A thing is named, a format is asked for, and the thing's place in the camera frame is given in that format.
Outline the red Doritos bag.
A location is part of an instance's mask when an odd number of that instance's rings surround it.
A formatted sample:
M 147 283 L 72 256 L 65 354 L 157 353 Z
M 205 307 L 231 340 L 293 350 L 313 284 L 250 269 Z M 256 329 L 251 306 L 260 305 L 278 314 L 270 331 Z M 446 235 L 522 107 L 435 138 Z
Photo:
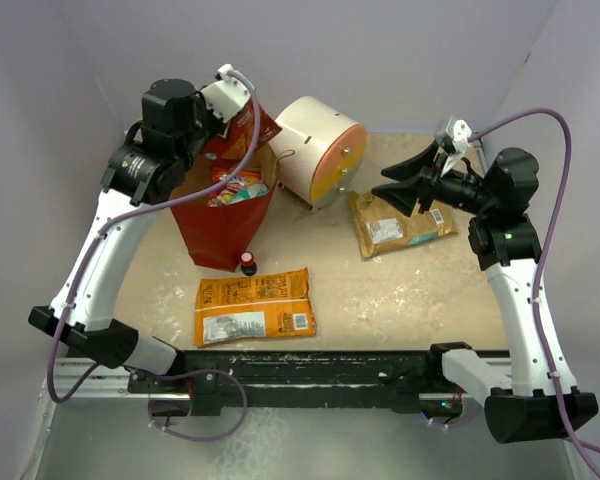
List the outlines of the red Doritos bag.
M 260 106 L 260 130 L 256 148 L 272 140 L 281 127 Z M 215 135 L 203 149 L 203 155 L 215 162 L 235 163 L 245 156 L 255 129 L 254 107 L 251 101 Z

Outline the tan paper snack bag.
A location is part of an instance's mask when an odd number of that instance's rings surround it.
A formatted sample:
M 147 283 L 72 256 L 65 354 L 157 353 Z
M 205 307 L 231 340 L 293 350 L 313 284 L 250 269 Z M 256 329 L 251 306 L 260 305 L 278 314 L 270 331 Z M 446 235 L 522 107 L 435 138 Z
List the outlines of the tan paper snack bag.
M 363 258 L 411 248 L 458 233 L 451 209 L 435 201 L 430 210 L 406 216 L 370 192 L 348 193 Z

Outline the orange white snack bag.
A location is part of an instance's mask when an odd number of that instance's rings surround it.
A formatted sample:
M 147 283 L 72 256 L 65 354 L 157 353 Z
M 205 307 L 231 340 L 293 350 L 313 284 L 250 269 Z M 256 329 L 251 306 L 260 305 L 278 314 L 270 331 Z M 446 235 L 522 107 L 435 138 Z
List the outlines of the orange white snack bag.
M 229 168 L 213 167 L 211 169 L 211 179 L 214 183 L 218 183 L 224 180 L 231 172 L 232 170 Z M 242 171 L 226 183 L 223 188 L 212 193 L 207 205 L 209 207 L 227 205 L 238 192 L 260 180 L 261 176 L 259 173 Z

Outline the teal snack packet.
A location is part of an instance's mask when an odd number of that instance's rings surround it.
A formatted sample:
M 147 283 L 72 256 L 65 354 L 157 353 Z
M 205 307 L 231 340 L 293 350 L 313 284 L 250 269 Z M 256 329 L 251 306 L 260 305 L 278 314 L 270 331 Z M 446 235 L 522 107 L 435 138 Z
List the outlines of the teal snack packet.
M 269 193 L 269 187 L 262 181 L 251 183 L 237 193 L 229 200 L 229 204 L 236 204 L 246 200 L 261 197 Z

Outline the red brown paper bag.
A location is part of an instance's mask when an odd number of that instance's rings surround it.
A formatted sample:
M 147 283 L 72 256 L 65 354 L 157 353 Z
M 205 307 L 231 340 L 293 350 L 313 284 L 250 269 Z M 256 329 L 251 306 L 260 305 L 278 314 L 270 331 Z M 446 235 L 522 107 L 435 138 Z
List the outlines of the red brown paper bag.
M 266 143 L 246 169 L 259 173 L 269 191 L 259 197 L 224 206 L 210 206 L 207 195 L 173 206 L 171 212 L 193 262 L 201 267 L 233 272 L 240 256 L 261 226 L 275 191 L 279 159 Z

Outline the large orange snack bag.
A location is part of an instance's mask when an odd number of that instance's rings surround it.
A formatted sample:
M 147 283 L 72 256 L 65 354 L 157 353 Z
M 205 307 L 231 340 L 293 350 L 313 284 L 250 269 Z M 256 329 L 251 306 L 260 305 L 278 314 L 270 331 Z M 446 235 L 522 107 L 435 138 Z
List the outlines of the large orange snack bag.
M 194 345 L 243 339 L 313 337 L 309 271 L 203 279 L 194 307 Z

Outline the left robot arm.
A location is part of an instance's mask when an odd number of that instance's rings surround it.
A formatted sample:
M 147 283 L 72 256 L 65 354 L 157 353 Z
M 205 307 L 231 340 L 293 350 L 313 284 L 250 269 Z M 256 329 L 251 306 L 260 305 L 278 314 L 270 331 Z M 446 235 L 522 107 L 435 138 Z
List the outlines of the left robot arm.
M 133 257 L 160 210 L 171 207 L 194 158 L 252 99 L 252 87 L 219 74 L 201 89 L 186 80 L 154 82 L 142 96 L 142 117 L 126 132 L 103 174 L 96 213 L 75 264 L 47 306 L 28 322 L 97 365 L 150 373 L 164 392 L 182 387 L 175 347 L 114 317 Z

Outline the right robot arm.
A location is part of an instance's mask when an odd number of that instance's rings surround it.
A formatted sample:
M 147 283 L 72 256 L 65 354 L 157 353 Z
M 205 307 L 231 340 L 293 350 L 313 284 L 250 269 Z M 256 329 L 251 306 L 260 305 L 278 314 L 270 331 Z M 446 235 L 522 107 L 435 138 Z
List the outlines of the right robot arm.
M 511 373 L 500 373 L 466 344 L 436 344 L 426 383 L 436 391 L 462 388 L 482 406 L 501 444 L 566 439 L 597 414 L 598 403 L 580 391 L 548 309 L 542 250 L 526 213 L 539 186 L 538 161 L 523 149 L 506 148 L 479 175 L 472 168 L 445 172 L 447 158 L 431 144 L 382 169 L 388 181 L 371 192 L 406 216 L 423 214 L 435 202 L 471 214 L 469 243 L 500 310 Z

